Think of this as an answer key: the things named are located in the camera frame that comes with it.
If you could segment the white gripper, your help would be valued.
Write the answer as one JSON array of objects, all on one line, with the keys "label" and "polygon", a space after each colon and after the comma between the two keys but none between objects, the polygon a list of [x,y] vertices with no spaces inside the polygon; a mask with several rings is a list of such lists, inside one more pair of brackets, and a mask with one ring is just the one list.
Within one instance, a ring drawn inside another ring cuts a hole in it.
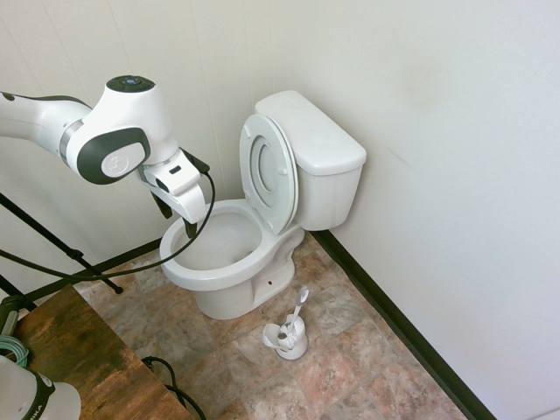
[{"label": "white gripper", "polygon": [[157,164],[142,165],[142,183],[150,190],[160,213],[169,220],[172,212],[183,219],[189,239],[198,234],[198,222],[207,211],[199,186],[200,172],[182,150]]}]

